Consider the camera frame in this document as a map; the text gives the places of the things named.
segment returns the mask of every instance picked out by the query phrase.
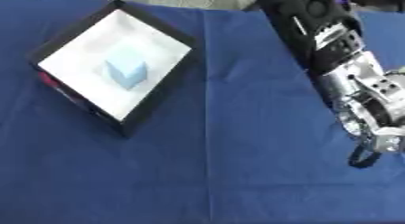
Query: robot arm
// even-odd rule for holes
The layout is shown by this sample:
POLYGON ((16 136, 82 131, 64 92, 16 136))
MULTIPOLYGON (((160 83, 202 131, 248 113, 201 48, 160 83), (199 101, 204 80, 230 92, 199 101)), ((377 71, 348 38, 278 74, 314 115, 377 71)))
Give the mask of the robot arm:
POLYGON ((349 0, 258 0, 279 37, 359 145, 357 168, 405 143, 405 74, 384 72, 362 40, 349 0), (364 151, 370 151, 362 158, 364 151))

